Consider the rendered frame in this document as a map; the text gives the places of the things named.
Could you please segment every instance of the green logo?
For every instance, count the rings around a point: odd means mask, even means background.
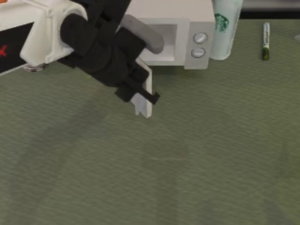
[[[223,32],[228,28],[229,20],[225,16],[221,14],[215,14],[215,19],[216,19],[216,30]]]

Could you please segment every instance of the green table surface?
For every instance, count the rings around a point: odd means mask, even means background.
[[[155,67],[153,116],[59,63],[0,78],[0,225],[300,224],[300,21],[239,23],[207,70]]]

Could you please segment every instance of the white tumbler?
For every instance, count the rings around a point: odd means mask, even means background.
[[[216,27],[210,58],[225,60],[231,54],[243,0],[213,0]]]

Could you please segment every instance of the marker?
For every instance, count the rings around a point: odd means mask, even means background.
[[[266,22],[263,25],[262,60],[269,60],[269,58],[270,58],[270,23]]]

